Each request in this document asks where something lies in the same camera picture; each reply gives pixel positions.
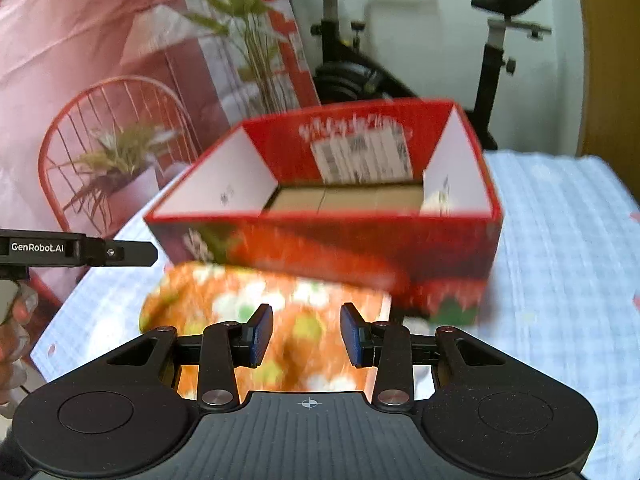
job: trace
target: orange package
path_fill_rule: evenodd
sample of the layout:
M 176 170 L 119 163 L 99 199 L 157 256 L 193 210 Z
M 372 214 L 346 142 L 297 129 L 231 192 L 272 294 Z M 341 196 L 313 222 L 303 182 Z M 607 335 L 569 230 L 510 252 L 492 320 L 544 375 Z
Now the orange package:
M 366 321 L 388 319 L 390 298 L 384 292 L 188 262 L 168 270 L 148 295 L 140 330 L 172 325 L 178 335 L 200 334 L 213 323 L 247 322 L 261 303 L 268 303 L 273 335 L 261 366 L 236 368 L 241 399 L 250 390 L 361 390 L 369 397 L 375 370 L 354 368 L 340 335 L 340 307 L 346 302 L 353 303 Z M 183 397 L 195 398 L 197 376 L 197 367 L 182 368 L 178 392 Z

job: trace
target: human hand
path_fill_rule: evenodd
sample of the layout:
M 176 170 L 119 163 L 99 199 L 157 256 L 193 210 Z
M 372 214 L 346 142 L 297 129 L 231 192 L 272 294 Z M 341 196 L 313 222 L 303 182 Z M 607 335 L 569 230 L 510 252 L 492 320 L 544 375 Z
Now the human hand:
M 38 295 L 31 287 L 0 280 L 0 404 L 6 402 L 10 390 L 27 378 L 20 362 L 29 344 L 24 326 L 37 304 Z

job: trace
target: green plant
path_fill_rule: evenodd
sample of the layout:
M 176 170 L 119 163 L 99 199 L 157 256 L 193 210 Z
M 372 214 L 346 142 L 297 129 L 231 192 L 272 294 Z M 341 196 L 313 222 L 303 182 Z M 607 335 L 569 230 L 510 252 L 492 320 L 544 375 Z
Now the green plant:
M 91 135 L 100 148 L 83 153 L 59 168 L 72 166 L 78 175 L 90 176 L 63 210 L 73 207 L 80 211 L 85 204 L 91 204 L 90 215 L 93 217 L 110 195 L 158 164 L 158 156 L 166 152 L 166 144 L 175 137 L 175 132 L 137 123 L 121 130 L 114 128 Z
M 287 41 L 268 29 L 270 7 L 263 0 L 203 0 L 208 14 L 189 11 L 185 16 L 214 35 L 227 38 L 244 59 L 238 68 L 239 78 L 255 83 L 260 97 L 261 113 L 287 109 L 287 93 L 273 73 L 273 61 L 279 55 L 278 41 Z

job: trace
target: crosshair mark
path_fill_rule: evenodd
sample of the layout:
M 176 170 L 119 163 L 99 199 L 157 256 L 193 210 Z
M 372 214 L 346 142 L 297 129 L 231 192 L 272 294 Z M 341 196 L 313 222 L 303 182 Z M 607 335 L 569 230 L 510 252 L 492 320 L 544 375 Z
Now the crosshair mark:
M 302 402 L 299 402 L 298 404 L 302 404 L 302 406 L 304 406 L 306 409 L 310 410 L 311 408 L 316 407 L 318 404 L 322 404 L 322 402 L 318 402 L 317 400 L 312 399 L 311 397 L 309 397 L 308 399 L 305 399 Z

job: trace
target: ribbed gray surface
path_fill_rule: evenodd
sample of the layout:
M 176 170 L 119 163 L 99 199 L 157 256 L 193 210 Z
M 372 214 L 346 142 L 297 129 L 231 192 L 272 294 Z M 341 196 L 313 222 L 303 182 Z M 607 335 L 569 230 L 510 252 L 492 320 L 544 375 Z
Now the ribbed gray surface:
M 427 446 L 408 417 L 360 394 L 254 394 L 205 416 L 188 443 L 131 480 L 472 480 Z M 53 477 L 37 473 L 35 480 Z

